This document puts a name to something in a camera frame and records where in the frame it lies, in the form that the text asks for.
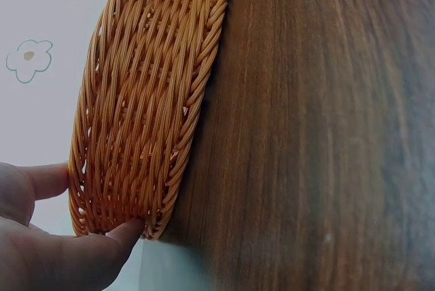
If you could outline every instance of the wicker basket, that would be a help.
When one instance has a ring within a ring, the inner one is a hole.
[[[75,114],[69,202],[77,235],[130,218],[157,239],[188,161],[226,0],[109,0]]]

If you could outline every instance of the finger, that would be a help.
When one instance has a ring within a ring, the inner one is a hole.
[[[31,228],[32,230],[38,231],[40,233],[44,233],[44,234],[48,234],[46,231],[42,230],[41,228],[38,228],[36,225],[33,224],[29,224],[29,228]]]
[[[57,290],[102,290],[116,279],[143,229],[142,221],[131,220],[107,236],[58,237],[60,246],[44,250],[51,257],[47,276],[55,277]]]
[[[68,188],[68,166],[66,164],[20,167],[19,169],[29,180],[36,201],[58,196]]]

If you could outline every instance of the woven strand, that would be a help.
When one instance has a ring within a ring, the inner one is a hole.
[[[108,0],[90,41],[69,159],[77,235],[166,227],[186,168],[226,0]]]

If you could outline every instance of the woven basket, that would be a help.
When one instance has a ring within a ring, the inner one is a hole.
[[[131,218],[157,239],[188,161],[226,0],[109,0],[90,41],[69,159],[77,235]]]

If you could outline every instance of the wooden surface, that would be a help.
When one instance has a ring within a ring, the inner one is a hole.
[[[434,9],[229,0],[163,237],[204,290],[435,290]]]

